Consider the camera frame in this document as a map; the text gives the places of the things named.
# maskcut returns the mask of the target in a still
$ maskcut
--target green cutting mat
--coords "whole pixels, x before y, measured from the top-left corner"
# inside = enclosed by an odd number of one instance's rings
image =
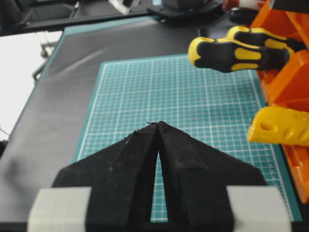
[[[267,183],[280,189],[291,219],[302,220],[279,147],[246,140],[251,120],[264,106],[253,71],[198,69],[187,55],[104,62],[74,161],[145,127],[146,121],[163,120],[258,167]],[[167,221],[160,159],[151,221]]]

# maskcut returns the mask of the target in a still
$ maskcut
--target orange plastic rack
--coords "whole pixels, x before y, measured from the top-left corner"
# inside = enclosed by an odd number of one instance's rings
[[[309,14],[269,8],[269,0],[251,24],[280,36],[302,40],[309,47]],[[257,71],[268,105],[309,112],[309,51],[295,53],[281,71]],[[283,145],[302,203],[309,201],[309,147]]]

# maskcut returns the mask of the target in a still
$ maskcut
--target screwdriver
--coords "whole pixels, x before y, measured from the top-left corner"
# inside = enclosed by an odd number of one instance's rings
[[[197,37],[188,50],[190,63],[198,68],[211,68],[223,73],[243,69],[280,70],[288,62],[288,49],[254,46],[229,38]]]
[[[235,26],[228,31],[226,37],[255,46],[266,46],[277,49],[286,48],[289,50],[290,55],[294,52],[307,49],[303,42],[299,42],[292,38],[275,35],[264,28],[250,29],[247,27]]]

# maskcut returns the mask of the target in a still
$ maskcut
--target black triangular object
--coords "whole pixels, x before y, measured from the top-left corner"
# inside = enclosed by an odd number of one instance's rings
[[[190,231],[232,231],[227,185],[266,185],[260,171],[159,122],[162,176],[171,221]]]
[[[169,223],[150,223],[157,153]],[[165,122],[127,138],[58,173],[53,187],[90,186],[87,231],[231,232],[227,185],[266,185],[260,171]]]
[[[138,229],[150,221],[157,138],[152,124],[60,170],[53,187],[92,187],[87,231]]]

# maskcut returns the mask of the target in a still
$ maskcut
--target white surface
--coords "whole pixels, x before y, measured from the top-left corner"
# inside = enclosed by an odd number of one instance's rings
[[[265,2],[262,0],[239,0],[239,7],[260,10],[261,8],[258,6],[258,3]]]
[[[272,186],[227,186],[234,232],[291,232],[289,214]]]
[[[52,42],[60,35],[53,32],[47,37]],[[34,87],[32,73],[44,62],[38,37],[35,33],[0,37],[0,127],[7,133],[12,132]],[[0,132],[0,140],[7,138]]]
[[[111,5],[113,5],[113,7],[119,11],[120,13],[122,13],[123,15],[126,15],[130,12],[130,8],[124,6],[120,0],[109,0],[108,1]]]
[[[27,232],[85,232],[90,187],[43,188],[28,219]]]

